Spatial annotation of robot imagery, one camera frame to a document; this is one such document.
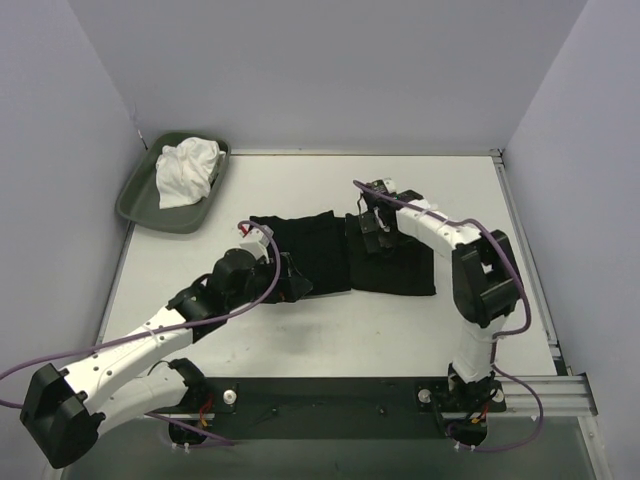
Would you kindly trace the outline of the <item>black t shirt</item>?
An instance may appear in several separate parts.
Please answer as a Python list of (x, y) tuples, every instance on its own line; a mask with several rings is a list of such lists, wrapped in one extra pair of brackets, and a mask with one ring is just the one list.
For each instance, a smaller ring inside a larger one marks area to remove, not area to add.
[(390, 247), (367, 250), (366, 241), (379, 236), (364, 234), (357, 216), (345, 216), (345, 236), (352, 289), (400, 296), (436, 294), (434, 252), (412, 237), (397, 234)]
[(269, 227), (281, 253), (288, 253), (299, 274), (312, 289), (303, 299), (351, 290), (345, 219), (333, 210), (315, 216), (283, 219), (251, 216)]

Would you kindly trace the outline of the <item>grey plastic tray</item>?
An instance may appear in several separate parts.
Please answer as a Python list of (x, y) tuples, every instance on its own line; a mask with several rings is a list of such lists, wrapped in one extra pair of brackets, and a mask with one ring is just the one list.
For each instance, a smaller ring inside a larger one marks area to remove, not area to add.
[(200, 132), (178, 131), (164, 133), (149, 146), (116, 201), (115, 209), (121, 217), (163, 233), (191, 234), (201, 227), (223, 183), (230, 163), (231, 147), (224, 140), (217, 139), (223, 155), (214, 173), (211, 193), (207, 198), (199, 200), (194, 205), (161, 210), (160, 194), (156, 186), (156, 161), (163, 147), (176, 147), (189, 137), (209, 140), (207, 135)]

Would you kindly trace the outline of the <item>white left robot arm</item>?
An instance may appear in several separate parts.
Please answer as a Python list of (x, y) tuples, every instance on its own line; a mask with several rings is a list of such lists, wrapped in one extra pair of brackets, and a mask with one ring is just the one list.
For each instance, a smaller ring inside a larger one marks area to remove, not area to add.
[(20, 421), (50, 466), (60, 469), (136, 416), (173, 406), (196, 410), (205, 387), (192, 363), (179, 359), (149, 377), (144, 371), (220, 328), (238, 309), (294, 303), (312, 288), (287, 252), (273, 256), (231, 249), (128, 338), (107, 342), (63, 368), (47, 363), (36, 370)]

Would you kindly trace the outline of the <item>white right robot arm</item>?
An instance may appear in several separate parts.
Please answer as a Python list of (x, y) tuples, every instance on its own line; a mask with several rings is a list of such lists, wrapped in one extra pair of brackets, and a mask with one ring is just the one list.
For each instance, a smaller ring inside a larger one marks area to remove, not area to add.
[(397, 192), (391, 181), (353, 184), (380, 231), (409, 236), (450, 262), (462, 333), (449, 389), (460, 398), (490, 395), (499, 340), (527, 332), (532, 323), (509, 237), (474, 218), (454, 220), (413, 190)]

